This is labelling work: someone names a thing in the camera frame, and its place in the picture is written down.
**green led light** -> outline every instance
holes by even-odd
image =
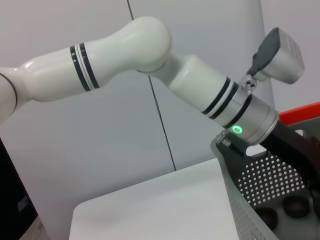
[[[241,134],[242,133],[242,128],[240,126],[233,126],[232,127],[232,131],[235,133],[235,134]]]

